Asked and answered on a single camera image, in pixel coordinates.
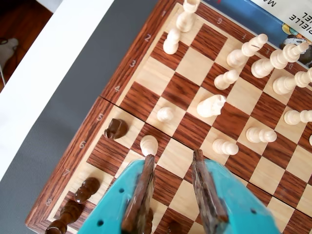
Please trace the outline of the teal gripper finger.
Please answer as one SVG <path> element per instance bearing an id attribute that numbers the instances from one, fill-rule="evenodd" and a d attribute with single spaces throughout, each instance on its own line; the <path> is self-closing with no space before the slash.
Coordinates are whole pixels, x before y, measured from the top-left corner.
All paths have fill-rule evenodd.
<path id="1" fill-rule="evenodd" d="M 193 153 L 193 187 L 207 234 L 277 234 L 266 206 L 234 174 L 201 149 Z"/>
<path id="2" fill-rule="evenodd" d="M 96 205 L 79 234 L 149 234 L 155 156 L 132 161 Z"/>

